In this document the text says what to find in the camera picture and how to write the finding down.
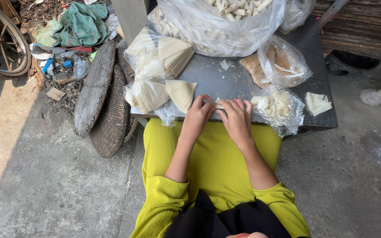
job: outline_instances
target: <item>person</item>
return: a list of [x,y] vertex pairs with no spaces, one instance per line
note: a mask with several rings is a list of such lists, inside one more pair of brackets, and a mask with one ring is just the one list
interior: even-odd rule
[[[274,175],[282,139],[251,125],[249,101],[199,95],[173,128],[144,131],[146,200],[131,238],[310,237],[294,194]],[[215,111],[223,123],[208,122]]]

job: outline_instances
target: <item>hand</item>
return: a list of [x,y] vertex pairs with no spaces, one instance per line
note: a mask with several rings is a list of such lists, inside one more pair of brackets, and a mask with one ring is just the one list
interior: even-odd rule
[[185,116],[182,132],[180,133],[181,138],[185,138],[193,144],[201,135],[208,119],[215,110],[215,102],[205,103],[204,100],[211,101],[211,97],[207,94],[198,95],[196,97],[192,107]]
[[227,115],[222,110],[216,110],[223,120],[224,127],[230,138],[242,151],[248,146],[255,146],[254,138],[251,134],[251,111],[252,104],[248,100],[220,100],[219,103],[225,108]]

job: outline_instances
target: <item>gray tabletop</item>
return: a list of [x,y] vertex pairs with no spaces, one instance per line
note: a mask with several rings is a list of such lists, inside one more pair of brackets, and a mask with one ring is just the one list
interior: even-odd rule
[[[317,116],[313,116],[305,107],[304,125],[299,128],[298,135],[336,128],[336,112],[321,49],[320,36],[317,33],[315,15],[311,14],[303,26],[298,27],[289,35],[283,35],[279,31],[275,35],[282,37],[301,51],[306,63],[314,73],[306,82],[290,88],[290,90],[303,100],[307,92],[327,95],[333,106],[331,110]],[[221,99],[240,98],[242,100],[251,100],[253,94],[261,88],[253,82],[251,74],[239,63],[241,58],[217,58],[194,54],[177,79],[191,83],[197,82],[195,97],[200,94],[209,94],[213,100],[216,100],[217,97]],[[224,60],[229,66],[227,70],[221,66],[221,62]],[[156,117],[154,112],[141,114],[134,108],[132,108],[131,113],[138,118]],[[184,113],[179,115],[179,119],[183,119],[184,116]],[[252,113],[251,118],[253,124],[262,124],[259,115]],[[217,114],[213,113],[210,121],[219,122],[221,119]]]

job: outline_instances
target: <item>black garment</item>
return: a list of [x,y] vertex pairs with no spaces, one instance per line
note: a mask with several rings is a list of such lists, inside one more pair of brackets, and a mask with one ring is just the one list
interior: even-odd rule
[[200,189],[195,206],[179,213],[164,238],[226,238],[253,232],[269,238],[291,238],[270,208],[257,198],[217,214],[209,196]]

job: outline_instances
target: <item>finger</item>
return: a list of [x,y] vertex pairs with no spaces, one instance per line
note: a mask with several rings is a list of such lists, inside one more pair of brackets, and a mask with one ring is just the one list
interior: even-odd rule
[[204,114],[208,113],[211,108],[215,108],[215,102],[207,102],[202,108]]
[[237,105],[242,109],[242,111],[245,110],[245,106],[244,106],[241,99],[234,99],[233,101],[235,101],[237,103]]
[[198,95],[195,99],[195,101],[193,102],[193,105],[198,105],[199,108],[202,107],[202,102],[203,100],[208,100],[208,101],[211,101],[211,97],[208,95],[208,94],[201,94],[201,95]]
[[233,106],[230,104],[228,100],[220,100],[219,103],[221,103],[225,109],[226,112],[232,112],[234,111]]
[[227,118],[227,115],[224,111],[217,109],[215,113],[217,113],[217,115],[221,117],[221,120],[223,121],[224,125],[226,125],[229,122],[229,119]]
[[211,117],[211,115],[213,114],[214,110],[215,110],[215,107],[212,107],[212,108],[209,109],[207,115],[205,116],[205,122],[208,122],[208,120]]
[[232,107],[237,111],[237,110],[240,110],[241,108],[239,107],[239,105],[237,104],[237,102],[235,102],[235,100],[226,100],[228,102],[230,102],[230,104],[232,105]]
[[251,116],[252,112],[252,103],[248,100],[243,101],[243,103],[246,105],[246,112]]

